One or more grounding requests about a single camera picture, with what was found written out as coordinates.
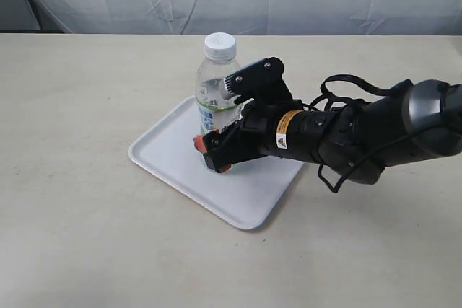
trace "white table surface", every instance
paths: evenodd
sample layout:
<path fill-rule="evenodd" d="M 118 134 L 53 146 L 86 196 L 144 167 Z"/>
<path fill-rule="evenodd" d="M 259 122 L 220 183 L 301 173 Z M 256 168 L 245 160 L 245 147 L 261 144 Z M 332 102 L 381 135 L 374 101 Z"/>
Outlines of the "white table surface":
<path fill-rule="evenodd" d="M 0 35 L 0 307 L 460 307 L 462 156 L 338 195 L 305 165 L 256 232 L 129 161 L 193 93 L 202 40 Z M 241 64 L 280 57 L 306 101 L 341 72 L 462 82 L 462 38 L 237 42 Z"/>

